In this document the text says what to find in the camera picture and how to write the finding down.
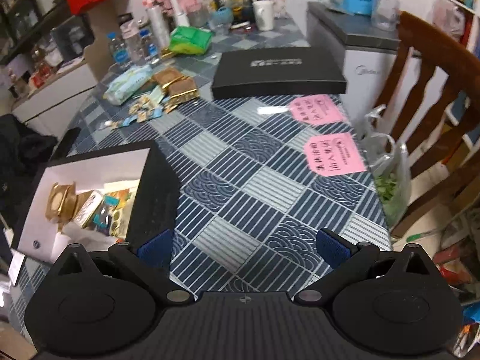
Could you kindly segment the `small teal mesh basket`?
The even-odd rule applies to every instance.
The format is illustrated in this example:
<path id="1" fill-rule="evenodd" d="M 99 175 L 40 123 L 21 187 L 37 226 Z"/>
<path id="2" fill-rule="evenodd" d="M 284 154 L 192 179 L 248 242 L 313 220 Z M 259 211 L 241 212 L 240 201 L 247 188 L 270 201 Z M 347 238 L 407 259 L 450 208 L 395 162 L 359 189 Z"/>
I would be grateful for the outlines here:
<path id="1" fill-rule="evenodd" d="M 217 35 L 226 35 L 233 24 L 233 12 L 228 7 L 212 11 L 209 16 L 209 28 Z"/>

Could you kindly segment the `pink paper card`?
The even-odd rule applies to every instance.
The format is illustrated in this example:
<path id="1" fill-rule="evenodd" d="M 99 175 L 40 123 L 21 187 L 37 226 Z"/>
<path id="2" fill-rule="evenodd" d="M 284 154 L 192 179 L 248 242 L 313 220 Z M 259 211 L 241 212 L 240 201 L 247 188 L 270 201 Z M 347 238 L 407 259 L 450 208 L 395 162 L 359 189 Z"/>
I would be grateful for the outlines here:
<path id="1" fill-rule="evenodd" d="M 297 97 L 289 104 L 289 111 L 296 120 L 313 126 L 345 120 L 345 116 L 330 96 L 325 94 Z"/>
<path id="2" fill-rule="evenodd" d="M 304 153 L 309 168 L 323 177 L 366 171 L 351 133 L 313 136 L 304 144 Z"/>

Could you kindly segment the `pink paper card far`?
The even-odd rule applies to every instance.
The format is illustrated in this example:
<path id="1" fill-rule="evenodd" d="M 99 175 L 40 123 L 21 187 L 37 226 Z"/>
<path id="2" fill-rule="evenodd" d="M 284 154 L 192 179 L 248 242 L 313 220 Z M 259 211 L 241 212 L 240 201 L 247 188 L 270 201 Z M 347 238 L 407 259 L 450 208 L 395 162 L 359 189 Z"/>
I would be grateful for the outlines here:
<path id="1" fill-rule="evenodd" d="M 330 96 L 325 94 L 297 97 L 289 104 L 289 111 L 296 120 L 313 126 L 345 120 L 345 116 Z"/>

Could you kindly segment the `white ceramic mug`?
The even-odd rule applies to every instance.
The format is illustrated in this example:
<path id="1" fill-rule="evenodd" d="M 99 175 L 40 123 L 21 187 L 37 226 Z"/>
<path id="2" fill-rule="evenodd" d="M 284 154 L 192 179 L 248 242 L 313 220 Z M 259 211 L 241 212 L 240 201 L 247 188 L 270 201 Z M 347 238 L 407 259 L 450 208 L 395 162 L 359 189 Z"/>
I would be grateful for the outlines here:
<path id="1" fill-rule="evenodd" d="M 253 10 L 256 18 L 256 26 L 260 31 L 272 31 L 274 29 L 274 2 L 272 0 L 259 0 L 253 2 Z"/>

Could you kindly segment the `gold mooncake packet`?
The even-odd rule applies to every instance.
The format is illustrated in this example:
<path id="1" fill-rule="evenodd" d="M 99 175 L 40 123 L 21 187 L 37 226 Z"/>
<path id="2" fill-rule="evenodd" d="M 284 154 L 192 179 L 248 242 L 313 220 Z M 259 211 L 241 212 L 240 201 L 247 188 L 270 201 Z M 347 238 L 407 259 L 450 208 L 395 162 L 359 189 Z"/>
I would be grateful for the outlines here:
<path id="1" fill-rule="evenodd" d="M 76 183 L 54 183 L 47 199 L 46 218 L 53 223 L 66 223 L 73 217 L 77 204 Z"/>
<path id="2" fill-rule="evenodd" d="M 168 87 L 169 106 L 179 105 L 199 97 L 197 85 L 193 78 L 178 80 Z"/>
<path id="3" fill-rule="evenodd" d="M 162 90 L 166 90 L 171 84 L 182 80 L 184 75 L 179 72 L 174 67 L 167 67 L 166 69 L 155 73 L 152 76 L 152 80 L 162 88 Z"/>

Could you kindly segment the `patterned blue tablecloth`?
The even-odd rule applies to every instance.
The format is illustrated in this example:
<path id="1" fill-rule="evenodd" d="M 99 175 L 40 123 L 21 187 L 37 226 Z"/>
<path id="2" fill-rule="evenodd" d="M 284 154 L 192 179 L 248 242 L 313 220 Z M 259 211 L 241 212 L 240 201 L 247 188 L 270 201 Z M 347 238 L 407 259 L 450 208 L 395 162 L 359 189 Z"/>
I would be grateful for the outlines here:
<path id="1" fill-rule="evenodd" d="M 117 74 L 112 68 L 71 119 L 80 129 L 75 154 L 135 141 L 158 144 L 181 182 L 172 277 L 193 293 L 298 292 L 329 272 L 315 248 L 321 228 L 349 242 L 391 248 L 369 172 L 323 177 L 308 167 L 307 140 L 348 133 L 349 123 L 312 127 L 289 113 L 259 113 L 261 107 L 289 104 L 289 95 L 212 98 L 212 78 L 224 52 L 305 45 L 292 19 L 277 19 L 269 32 L 217 35 L 205 55 L 171 60 L 194 79 L 197 100 L 116 130 L 100 128 L 128 112 L 103 99 Z"/>

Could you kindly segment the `open black gift box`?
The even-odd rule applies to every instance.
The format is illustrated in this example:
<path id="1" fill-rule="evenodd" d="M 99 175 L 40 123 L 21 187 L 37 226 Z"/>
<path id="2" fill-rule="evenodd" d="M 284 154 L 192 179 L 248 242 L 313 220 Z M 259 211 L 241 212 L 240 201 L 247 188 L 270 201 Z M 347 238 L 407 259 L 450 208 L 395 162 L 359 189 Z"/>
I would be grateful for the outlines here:
<path id="1" fill-rule="evenodd" d="M 59 159 L 32 182 L 13 248 L 53 264 L 73 243 L 89 252 L 128 242 L 151 267 L 168 268 L 181 183 L 154 141 Z"/>

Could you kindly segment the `wooden chair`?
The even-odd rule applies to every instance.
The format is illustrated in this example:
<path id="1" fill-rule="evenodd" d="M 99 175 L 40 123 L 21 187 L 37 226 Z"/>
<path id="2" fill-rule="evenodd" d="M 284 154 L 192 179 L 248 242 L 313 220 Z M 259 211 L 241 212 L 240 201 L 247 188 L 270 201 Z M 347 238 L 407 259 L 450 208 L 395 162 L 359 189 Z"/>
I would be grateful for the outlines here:
<path id="1" fill-rule="evenodd" d="M 433 78 L 435 70 L 439 68 L 447 74 L 439 99 L 427 110 L 406 141 L 409 154 L 427 141 L 440 125 L 448 106 L 460 94 L 464 93 L 470 99 L 470 106 L 459 123 L 439 135 L 434 144 L 413 162 L 410 174 L 415 179 L 445 159 L 461 142 L 463 135 L 479 126 L 479 59 L 440 29 L 406 11 L 400 13 L 397 32 L 400 40 L 397 54 L 375 105 L 390 105 L 411 50 L 420 54 L 420 70 L 391 129 L 394 140 L 401 137 L 419 111 L 427 84 Z"/>

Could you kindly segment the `teal silver candy wrapper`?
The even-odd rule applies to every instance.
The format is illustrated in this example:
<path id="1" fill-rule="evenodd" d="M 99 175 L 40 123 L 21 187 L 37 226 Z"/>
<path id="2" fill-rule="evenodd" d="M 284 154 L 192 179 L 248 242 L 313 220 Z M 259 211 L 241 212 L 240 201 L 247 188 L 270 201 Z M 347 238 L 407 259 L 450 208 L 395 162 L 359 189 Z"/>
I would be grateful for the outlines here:
<path id="1" fill-rule="evenodd" d="M 112 213 L 120 199 L 111 195 L 104 195 L 103 201 L 94 213 L 93 223 L 98 230 L 107 230 L 112 223 Z"/>

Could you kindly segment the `white mini fridge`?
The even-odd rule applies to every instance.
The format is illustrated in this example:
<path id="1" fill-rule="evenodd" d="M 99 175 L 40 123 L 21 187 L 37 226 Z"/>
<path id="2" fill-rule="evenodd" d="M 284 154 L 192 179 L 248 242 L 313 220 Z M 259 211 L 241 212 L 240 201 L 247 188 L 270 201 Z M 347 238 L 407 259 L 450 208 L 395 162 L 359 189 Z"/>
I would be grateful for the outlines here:
<path id="1" fill-rule="evenodd" d="M 347 80 L 343 104 L 352 120 L 361 119 L 374 108 L 397 55 L 400 40 L 396 32 L 385 32 L 371 25 L 367 16 L 351 16 L 329 10 L 321 2 L 307 3 L 307 41 L 312 47 L 327 47 Z M 408 57 L 393 111 L 385 118 L 395 121 L 406 97 L 416 83 L 421 59 L 417 51 Z M 412 118 L 418 124 L 439 99 L 447 74 L 435 70 L 426 86 L 424 102 Z"/>

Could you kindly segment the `cream snack bag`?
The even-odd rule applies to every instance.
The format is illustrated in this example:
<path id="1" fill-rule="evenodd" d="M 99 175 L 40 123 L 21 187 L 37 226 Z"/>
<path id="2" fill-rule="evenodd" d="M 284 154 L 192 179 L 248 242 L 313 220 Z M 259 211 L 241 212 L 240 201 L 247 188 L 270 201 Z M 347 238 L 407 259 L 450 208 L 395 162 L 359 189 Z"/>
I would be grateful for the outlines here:
<path id="1" fill-rule="evenodd" d="M 109 236 L 125 239 L 133 211 L 137 186 L 109 192 L 103 197 L 106 208 L 106 230 Z"/>

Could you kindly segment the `gold snack box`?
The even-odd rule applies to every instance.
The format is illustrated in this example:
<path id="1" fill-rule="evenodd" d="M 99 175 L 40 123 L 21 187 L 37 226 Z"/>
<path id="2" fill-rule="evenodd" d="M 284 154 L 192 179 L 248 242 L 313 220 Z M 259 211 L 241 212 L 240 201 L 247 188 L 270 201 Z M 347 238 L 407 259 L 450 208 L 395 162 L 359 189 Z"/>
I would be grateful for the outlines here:
<path id="1" fill-rule="evenodd" d="M 103 194 L 97 190 L 92 191 L 74 216 L 73 222 L 81 228 L 86 228 L 102 201 Z"/>

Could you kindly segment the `black jacket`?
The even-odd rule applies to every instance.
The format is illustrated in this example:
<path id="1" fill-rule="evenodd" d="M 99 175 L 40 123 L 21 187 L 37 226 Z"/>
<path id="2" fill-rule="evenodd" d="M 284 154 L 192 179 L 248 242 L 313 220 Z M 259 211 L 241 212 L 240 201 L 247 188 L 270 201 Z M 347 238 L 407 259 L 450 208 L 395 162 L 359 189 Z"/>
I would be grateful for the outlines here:
<path id="1" fill-rule="evenodd" d="M 1 215 L 9 227 L 16 224 L 33 178 L 57 143 L 55 136 L 37 133 L 13 114 L 1 116 Z"/>

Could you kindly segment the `light blue wet wipes pack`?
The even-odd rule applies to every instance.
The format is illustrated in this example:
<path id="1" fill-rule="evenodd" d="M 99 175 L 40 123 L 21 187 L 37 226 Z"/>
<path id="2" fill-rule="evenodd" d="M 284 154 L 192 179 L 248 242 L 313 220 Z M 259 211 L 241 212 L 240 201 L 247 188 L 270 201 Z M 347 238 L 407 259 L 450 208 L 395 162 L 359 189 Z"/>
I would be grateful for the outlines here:
<path id="1" fill-rule="evenodd" d="M 103 98 L 113 106 L 124 104 L 153 75 L 150 65 L 133 66 L 120 74 L 109 84 Z"/>

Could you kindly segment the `black box lid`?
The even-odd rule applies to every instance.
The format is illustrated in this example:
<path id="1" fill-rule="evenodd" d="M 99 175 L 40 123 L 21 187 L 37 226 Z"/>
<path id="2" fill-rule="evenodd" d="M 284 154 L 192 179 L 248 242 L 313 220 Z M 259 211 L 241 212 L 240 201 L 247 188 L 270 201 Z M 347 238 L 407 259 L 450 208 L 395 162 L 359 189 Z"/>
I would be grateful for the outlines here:
<path id="1" fill-rule="evenodd" d="M 327 49 L 278 47 L 225 52 L 212 79 L 216 100 L 269 95 L 345 94 L 347 79 Z"/>

